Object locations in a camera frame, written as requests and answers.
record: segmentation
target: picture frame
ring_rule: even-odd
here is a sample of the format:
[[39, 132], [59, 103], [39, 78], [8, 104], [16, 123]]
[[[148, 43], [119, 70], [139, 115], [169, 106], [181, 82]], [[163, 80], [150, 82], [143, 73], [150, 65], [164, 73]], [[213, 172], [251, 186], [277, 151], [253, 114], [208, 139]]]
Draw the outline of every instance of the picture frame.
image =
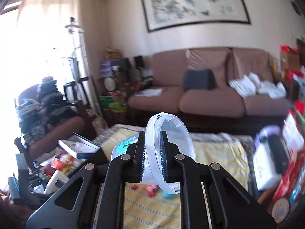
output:
[[149, 33], [201, 23], [251, 25], [244, 0], [141, 0], [141, 2]]

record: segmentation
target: plastic lid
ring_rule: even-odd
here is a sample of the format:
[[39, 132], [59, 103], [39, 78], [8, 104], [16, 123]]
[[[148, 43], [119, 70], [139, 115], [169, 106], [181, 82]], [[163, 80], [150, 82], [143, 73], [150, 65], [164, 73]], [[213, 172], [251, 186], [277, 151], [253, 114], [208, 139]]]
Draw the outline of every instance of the plastic lid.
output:
[[180, 153], [196, 161], [196, 154], [189, 132], [183, 122], [174, 115], [160, 113], [149, 120], [146, 127], [145, 146], [150, 170], [157, 184], [169, 194], [180, 192], [179, 183], [166, 183], [162, 175], [160, 132], [166, 131], [168, 141], [178, 145]]

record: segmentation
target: black pillow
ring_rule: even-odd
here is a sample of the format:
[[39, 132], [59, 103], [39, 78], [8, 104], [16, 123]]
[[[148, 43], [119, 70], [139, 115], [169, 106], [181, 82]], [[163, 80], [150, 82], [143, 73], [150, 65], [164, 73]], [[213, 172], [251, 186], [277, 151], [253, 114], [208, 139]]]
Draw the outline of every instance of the black pillow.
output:
[[187, 70], [184, 74], [183, 89], [205, 89], [212, 90], [216, 88], [216, 81], [213, 72], [210, 69]]

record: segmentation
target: brown sofa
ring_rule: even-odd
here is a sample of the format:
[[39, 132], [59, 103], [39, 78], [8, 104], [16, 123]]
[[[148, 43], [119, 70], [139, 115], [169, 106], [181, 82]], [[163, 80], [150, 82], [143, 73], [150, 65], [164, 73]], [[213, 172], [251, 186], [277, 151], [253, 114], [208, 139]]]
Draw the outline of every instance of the brown sofa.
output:
[[[253, 134], [254, 130], [267, 124], [282, 125], [288, 112], [287, 99], [271, 99], [268, 95], [243, 99], [228, 85], [230, 80], [240, 79], [250, 72], [273, 82], [272, 61], [264, 50], [246, 48], [198, 48], [156, 53], [152, 63], [153, 85], [164, 91], [158, 97], [132, 96], [129, 99], [137, 118], [135, 124], [144, 126], [150, 115], [166, 112], [179, 116], [192, 131], [200, 132]], [[183, 77], [187, 69], [211, 69], [217, 88], [184, 92]]]

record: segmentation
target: yellow checkered bedsheet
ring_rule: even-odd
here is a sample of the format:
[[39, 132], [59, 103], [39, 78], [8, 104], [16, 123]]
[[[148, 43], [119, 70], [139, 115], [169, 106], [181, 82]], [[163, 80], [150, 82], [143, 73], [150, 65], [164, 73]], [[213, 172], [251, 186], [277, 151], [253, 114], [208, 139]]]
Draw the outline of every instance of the yellow checkered bedsheet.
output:
[[[136, 134], [136, 131], [119, 129], [102, 145], [110, 160], [112, 149], [121, 141]], [[248, 190], [249, 166], [246, 153], [238, 141], [233, 142], [193, 142], [197, 162], [209, 165], [220, 163], [245, 189]], [[132, 190], [132, 184], [126, 184], [124, 228], [180, 228], [180, 196], [172, 200], [162, 198], [162, 190], [150, 198], [144, 185]]]

